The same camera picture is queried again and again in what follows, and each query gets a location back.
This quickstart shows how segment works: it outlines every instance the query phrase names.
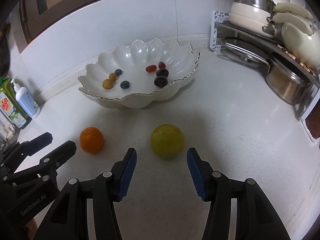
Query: white fruit bowl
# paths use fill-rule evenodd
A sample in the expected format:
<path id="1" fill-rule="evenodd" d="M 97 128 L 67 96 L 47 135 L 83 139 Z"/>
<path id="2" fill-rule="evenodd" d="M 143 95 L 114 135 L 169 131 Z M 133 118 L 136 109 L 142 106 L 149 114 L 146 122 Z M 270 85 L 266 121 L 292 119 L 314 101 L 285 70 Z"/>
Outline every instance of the white fruit bowl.
<path id="1" fill-rule="evenodd" d="M 171 98 L 190 83 L 199 56 L 199 52 L 192 53 L 190 44 L 180 46 L 177 40 L 166 43 L 158 38 L 148 43 L 137 40 L 129 46 L 118 46 L 111 53 L 102 53 L 96 63 L 86 65 L 87 74 L 78 77 L 83 85 L 79 90 L 106 108 L 143 108 L 152 101 Z M 169 71 L 168 84 L 164 88 L 154 85 L 156 72 L 146 72 L 147 66 L 158 65 L 160 61 Z M 122 69 L 122 75 L 118 76 L 112 89 L 105 90 L 102 82 L 116 69 Z M 120 88 L 124 80 L 130 82 L 130 88 Z"/>

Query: soap dispenser bottle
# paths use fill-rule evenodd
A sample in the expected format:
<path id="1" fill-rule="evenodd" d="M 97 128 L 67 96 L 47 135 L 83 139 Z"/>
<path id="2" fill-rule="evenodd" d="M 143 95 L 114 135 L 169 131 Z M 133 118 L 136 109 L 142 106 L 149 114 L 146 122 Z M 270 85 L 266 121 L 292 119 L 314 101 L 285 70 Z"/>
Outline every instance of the soap dispenser bottle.
<path id="1" fill-rule="evenodd" d="M 0 110 L 16 127 L 24 129 L 32 119 L 16 101 L 16 92 L 10 82 L 10 77 L 4 80 L 0 76 Z"/>
<path id="2" fill-rule="evenodd" d="M 15 82 L 15 77 L 11 80 L 14 91 L 16 92 L 16 100 L 23 110 L 32 118 L 35 119 L 40 113 L 39 105 L 34 101 L 30 92 L 25 87 L 20 87 Z"/>

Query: mandarin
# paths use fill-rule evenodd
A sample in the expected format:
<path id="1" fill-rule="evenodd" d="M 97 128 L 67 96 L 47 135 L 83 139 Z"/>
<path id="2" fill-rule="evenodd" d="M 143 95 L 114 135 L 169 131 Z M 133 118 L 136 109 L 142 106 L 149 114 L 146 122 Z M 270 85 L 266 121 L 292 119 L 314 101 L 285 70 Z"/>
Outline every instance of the mandarin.
<path id="1" fill-rule="evenodd" d="M 98 128 L 88 127 L 80 134 L 80 147 L 87 153 L 97 153 L 104 144 L 104 138 Z"/>

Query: yellow-green fruit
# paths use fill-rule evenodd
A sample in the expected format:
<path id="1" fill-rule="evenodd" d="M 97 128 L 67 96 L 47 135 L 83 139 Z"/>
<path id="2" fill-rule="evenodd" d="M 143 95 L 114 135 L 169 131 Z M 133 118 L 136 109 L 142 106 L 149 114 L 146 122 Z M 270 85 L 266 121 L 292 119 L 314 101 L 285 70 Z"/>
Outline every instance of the yellow-green fruit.
<path id="1" fill-rule="evenodd" d="M 113 81 L 111 79 L 105 79 L 102 83 L 102 87 L 104 89 L 111 89 L 113 88 Z"/>
<path id="2" fill-rule="evenodd" d="M 111 73 L 109 75 L 109 79 L 111 79 L 112 81 L 116 81 L 117 80 L 117 75 L 115 73 Z"/>
<path id="3" fill-rule="evenodd" d="M 183 133 L 172 124 L 162 124 L 151 133 L 150 146 L 160 158 L 173 158 L 183 149 Z"/>

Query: kitchen rack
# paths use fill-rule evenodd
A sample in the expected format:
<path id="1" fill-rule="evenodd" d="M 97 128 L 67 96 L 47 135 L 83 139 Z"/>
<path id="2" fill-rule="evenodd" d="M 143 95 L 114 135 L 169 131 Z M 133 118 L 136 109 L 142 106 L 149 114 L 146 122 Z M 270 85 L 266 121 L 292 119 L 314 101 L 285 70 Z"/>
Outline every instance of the kitchen rack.
<path id="1" fill-rule="evenodd" d="M 309 91 L 309 94 L 306 96 L 305 101 L 302 103 L 302 107 L 300 107 L 298 119 L 300 121 L 304 121 L 307 116 L 310 114 L 312 109 L 315 107 L 316 103 L 320 98 L 320 81 L 319 78 L 314 77 L 311 73 L 305 70 L 299 63 L 293 60 L 290 56 L 288 56 L 285 52 L 283 52 L 277 45 L 282 45 L 282 42 L 278 39 L 269 39 L 263 37 L 261 35 L 255 34 L 238 26 L 231 24 L 228 19 L 228 13 L 213 11 L 212 12 L 212 25 L 211 25 L 211 38 L 210 38 L 210 49 L 214 52 L 220 52 L 221 45 L 217 44 L 217 32 L 218 27 L 222 27 L 231 31 L 234 31 L 236 35 L 242 34 L 256 42 L 264 45 L 265 47 L 271 49 L 272 51 L 280 54 L 293 65 L 295 65 L 305 76 L 312 82 L 313 86 Z"/>

